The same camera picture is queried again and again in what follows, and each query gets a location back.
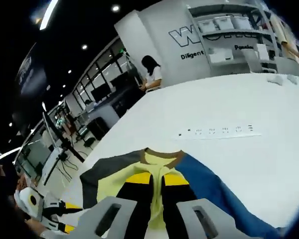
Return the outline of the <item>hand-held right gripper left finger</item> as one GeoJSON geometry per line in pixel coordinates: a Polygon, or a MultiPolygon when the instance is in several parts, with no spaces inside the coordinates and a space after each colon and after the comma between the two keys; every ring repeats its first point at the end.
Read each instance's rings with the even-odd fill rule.
{"type": "Polygon", "coordinates": [[[119,239],[143,239],[151,217],[153,176],[146,171],[118,171],[101,177],[87,171],[80,176],[83,217],[94,234],[119,239]]]}

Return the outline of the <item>person's left hand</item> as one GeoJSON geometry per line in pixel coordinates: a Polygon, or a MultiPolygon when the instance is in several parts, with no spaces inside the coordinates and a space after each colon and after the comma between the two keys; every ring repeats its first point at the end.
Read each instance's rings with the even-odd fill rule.
{"type": "Polygon", "coordinates": [[[37,235],[41,236],[41,234],[47,230],[47,228],[41,224],[40,222],[34,220],[34,219],[29,219],[26,220],[25,223],[29,226],[29,228],[37,235]]]}

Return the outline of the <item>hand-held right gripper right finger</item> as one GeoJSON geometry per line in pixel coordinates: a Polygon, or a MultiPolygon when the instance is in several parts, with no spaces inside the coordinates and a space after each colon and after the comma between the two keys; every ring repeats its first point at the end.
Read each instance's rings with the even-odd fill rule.
{"type": "Polygon", "coordinates": [[[170,239],[247,239],[237,199],[219,178],[208,180],[198,197],[184,178],[166,174],[161,180],[163,220],[170,239]]]}

